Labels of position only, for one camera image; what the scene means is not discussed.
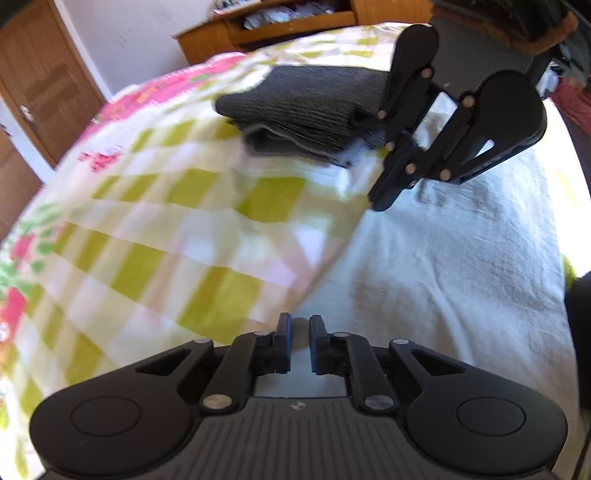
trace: folded gray cloth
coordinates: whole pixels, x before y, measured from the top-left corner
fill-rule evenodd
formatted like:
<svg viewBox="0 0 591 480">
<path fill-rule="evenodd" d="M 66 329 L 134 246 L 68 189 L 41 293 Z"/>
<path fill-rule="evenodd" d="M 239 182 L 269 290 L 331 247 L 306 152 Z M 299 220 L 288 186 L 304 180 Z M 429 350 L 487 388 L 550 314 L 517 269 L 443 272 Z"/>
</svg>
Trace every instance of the folded gray cloth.
<svg viewBox="0 0 591 480">
<path fill-rule="evenodd" d="M 283 65 L 256 88 L 220 97 L 215 108 L 243 131 L 253 153 L 348 167 L 363 146 L 384 144 L 377 113 L 387 76 L 359 67 Z"/>
</svg>

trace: checkered blanket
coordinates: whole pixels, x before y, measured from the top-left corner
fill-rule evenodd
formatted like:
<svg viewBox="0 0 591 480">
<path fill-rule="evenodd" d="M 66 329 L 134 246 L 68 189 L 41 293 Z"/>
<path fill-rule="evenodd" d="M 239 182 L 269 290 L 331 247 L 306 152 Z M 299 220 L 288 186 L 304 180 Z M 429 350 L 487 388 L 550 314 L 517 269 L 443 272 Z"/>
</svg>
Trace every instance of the checkered blanket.
<svg viewBox="0 0 591 480">
<path fill-rule="evenodd" d="M 381 153 L 351 170 L 256 158 L 212 100 L 275 64 L 388 70 L 404 27 L 263 48 L 69 151 L 0 252 L 4 480 L 43 470 L 28 420 L 44 397 L 199 336 L 231 342 L 294 308 L 367 208 Z"/>
</svg>

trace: red fabric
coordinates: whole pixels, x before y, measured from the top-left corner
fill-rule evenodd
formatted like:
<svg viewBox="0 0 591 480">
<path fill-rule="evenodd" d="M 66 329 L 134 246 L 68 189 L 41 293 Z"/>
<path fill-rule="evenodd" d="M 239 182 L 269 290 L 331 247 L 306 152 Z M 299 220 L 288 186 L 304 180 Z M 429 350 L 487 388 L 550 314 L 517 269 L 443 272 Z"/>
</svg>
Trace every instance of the red fabric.
<svg viewBox="0 0 591 480">
<path fill-rule="evenodd" d="M 591 95 L 583 87 L 561 78 L 551 98 L 562 115 L 591 137 Z"/>
</svg>

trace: white bedsheet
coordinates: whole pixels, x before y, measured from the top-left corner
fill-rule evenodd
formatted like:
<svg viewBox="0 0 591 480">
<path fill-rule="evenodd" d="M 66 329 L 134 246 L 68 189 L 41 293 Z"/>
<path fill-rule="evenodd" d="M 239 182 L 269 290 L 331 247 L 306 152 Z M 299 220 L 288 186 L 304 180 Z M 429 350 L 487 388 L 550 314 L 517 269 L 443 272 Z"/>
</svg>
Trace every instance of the white bedsheet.
<svg viewBox="0 0 591 480">
<path fill-rule="evenodd" d="M 438 105 L 422 140 L 449 114 L 448 103 Z M 546 141 L 464 185 L 423 180 L 388 211 L 366 212 L 296 316 L 322 314 L 329 332 L 377 346 L 410 338 L 552 398 L 569 422 L 554 469 L 566 479 L 583 433 L 546 176 L 564 125 L 547 107 Z M 573 154 L 566 149 L 561 160 L 572 163 Z"/>
</svg>

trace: door handle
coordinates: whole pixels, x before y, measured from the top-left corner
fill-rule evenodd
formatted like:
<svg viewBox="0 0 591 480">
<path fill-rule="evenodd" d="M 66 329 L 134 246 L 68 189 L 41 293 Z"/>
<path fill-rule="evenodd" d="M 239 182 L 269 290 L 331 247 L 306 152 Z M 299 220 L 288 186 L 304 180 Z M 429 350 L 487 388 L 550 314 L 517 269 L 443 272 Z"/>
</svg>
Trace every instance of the door handle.
<svg viewBox="0 0 591 480">
<path fill-rule="evenodd" d="M 35 122 L 35 117 L 33 117 L 33 114 L 26 106 L 21 105 L 19 108 L 21 109 L 21 113 L 23 117 L 25 117 L 27 122 L 29 122 L 30 124 Z"/>
</svg>

